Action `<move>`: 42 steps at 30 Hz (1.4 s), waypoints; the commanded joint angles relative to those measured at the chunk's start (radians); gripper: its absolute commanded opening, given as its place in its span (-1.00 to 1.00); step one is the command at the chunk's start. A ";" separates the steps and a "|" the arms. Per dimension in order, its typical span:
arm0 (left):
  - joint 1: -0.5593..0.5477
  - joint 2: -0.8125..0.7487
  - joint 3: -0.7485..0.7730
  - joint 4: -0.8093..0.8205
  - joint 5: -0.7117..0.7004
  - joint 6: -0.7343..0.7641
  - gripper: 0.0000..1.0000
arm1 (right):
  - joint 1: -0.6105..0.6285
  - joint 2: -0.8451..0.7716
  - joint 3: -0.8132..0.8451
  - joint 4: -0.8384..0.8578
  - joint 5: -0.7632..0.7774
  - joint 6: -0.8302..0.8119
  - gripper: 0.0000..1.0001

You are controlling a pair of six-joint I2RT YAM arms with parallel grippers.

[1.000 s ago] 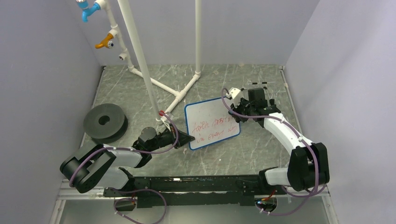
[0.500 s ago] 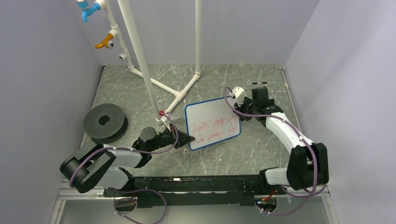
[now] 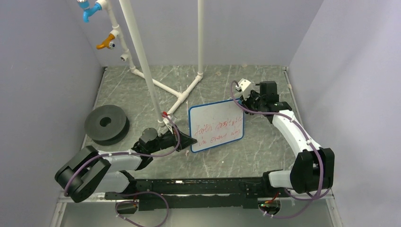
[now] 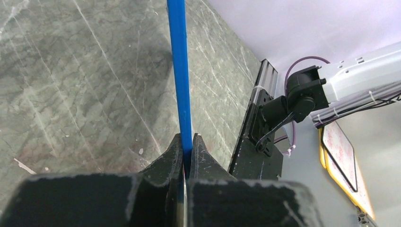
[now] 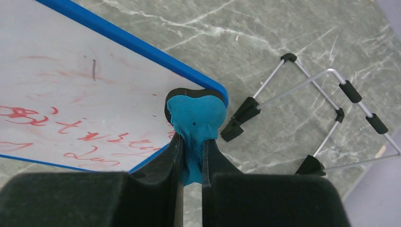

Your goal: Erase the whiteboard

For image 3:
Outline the blue framed whiteboard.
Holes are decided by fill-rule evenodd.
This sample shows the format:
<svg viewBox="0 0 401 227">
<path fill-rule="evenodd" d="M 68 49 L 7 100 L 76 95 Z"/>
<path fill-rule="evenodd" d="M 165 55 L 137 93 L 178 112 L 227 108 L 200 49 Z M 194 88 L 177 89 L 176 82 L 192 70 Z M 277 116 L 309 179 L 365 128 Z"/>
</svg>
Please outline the blue framed whiteboard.
<svg viewBox="0 0 401 227">
<path fill-rule="evenodd" d="M 215 148 L 244 136 L 244 111 L 230 100 L 192 106 L 188 110 L 191 152 Z"/>
</svg>

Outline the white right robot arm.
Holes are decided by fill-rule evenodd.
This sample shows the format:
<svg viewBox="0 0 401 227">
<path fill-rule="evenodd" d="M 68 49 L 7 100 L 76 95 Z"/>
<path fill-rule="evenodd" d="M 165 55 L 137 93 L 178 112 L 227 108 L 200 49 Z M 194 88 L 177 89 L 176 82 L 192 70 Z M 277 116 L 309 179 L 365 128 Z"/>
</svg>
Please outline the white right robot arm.
<svg viewBox="0 0 401 227">
<path fill-rule="evenodd" d="M 262 81 L 253 88 L 251 81 L 242 79 L 236 83 L 241 92 L 239 105 L 246 114 L 264 115 L 277 128 L 290 145 L 295 161 L 290 170 L 273 170 L 263 174 L 261 192 L 274 195 L 279 188 L 296 193 L 320 192 L 333 185 L 334 152 L 323 148 L 306 132 L 287 102 L 281 102 L 274 81 Z"/>
</svg>

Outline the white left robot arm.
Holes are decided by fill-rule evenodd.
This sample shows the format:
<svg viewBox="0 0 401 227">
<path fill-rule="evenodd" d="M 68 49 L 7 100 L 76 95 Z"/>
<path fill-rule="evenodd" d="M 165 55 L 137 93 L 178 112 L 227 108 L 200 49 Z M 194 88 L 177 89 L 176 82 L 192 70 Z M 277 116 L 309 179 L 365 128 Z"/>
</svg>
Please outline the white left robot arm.
<svg viewBox="0 0 401 227">
<path fill-rule="evenodd" d="M 195 138 L 173 129 L 159 134 L 146 128 L 134 146 L 126 151 L 105 152 L 86 146 L 55 174 L 55 181 L 64 189 L 64 195 L 75 203 L 86 200 L 93 193 L 116 192 L 131 198 L 136 192 L 134 178 L 128 171 L 147 167 L 157 152 L 173 148 L 167 154 L 181 151 L 197 143 Z"/>
</svg>

